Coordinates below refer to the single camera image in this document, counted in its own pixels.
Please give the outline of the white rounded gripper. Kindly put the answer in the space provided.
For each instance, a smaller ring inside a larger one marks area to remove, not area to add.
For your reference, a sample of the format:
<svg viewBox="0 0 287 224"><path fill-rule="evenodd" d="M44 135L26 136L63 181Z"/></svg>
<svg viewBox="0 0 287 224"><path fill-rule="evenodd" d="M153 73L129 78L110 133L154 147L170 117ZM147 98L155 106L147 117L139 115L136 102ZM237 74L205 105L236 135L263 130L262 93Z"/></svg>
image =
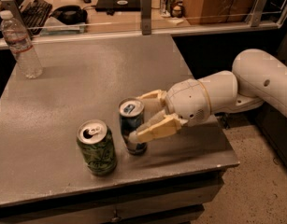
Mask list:
<svg viewBox="0 0 287 224"><path fill-rule="evenodd" d="M150 91L137 99L144 105L144 123L130 132L131 143L146 143L173 135L184 125L192 127L205 122L211 111L205 87L196 79L181 81L168 92Z"/></svg>

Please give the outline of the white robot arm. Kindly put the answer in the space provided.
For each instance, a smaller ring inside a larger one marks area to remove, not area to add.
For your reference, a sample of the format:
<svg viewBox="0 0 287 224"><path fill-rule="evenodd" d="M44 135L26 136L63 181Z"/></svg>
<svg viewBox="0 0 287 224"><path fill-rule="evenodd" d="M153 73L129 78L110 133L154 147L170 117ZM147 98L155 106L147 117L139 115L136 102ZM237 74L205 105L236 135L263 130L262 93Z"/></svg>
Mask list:
<svg viewBox="0 0 287 224"><path fill-rule="evenodd" d="M213 114L248 111L264 102L287 118L287 66L265 51L246 49L236 56L230 71L190 78L139 99L154 116L129 134L133 143L167 137Z"/></svg>

